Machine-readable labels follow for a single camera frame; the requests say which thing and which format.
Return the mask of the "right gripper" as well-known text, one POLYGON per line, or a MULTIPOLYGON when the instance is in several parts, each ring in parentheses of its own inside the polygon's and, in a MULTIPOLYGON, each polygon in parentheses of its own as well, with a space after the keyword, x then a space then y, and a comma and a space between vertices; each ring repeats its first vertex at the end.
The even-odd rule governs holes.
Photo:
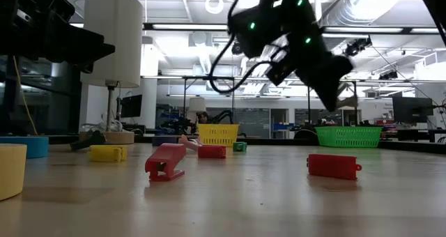
POLYGON ((345 56, 335 56, 327 49, 316 24, 297 24, 286 35, 285 63, 306 86, 313 89, 324 107, 333 112, 337 106, 340 79, 350 73, 353 64, 345 56))

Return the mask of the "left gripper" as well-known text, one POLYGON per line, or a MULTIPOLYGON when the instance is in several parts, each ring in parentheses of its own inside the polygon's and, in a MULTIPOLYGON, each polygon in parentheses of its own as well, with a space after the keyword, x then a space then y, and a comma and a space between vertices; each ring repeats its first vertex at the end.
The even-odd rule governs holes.
POLYGON ((96 61, 115 52, 115 46, 101 39, 81 38, 71 46, 69 13, 59 10, 2 10, 1 53, 45 58, 49 61, 69 61, 82 73, 92 73, 96 61))

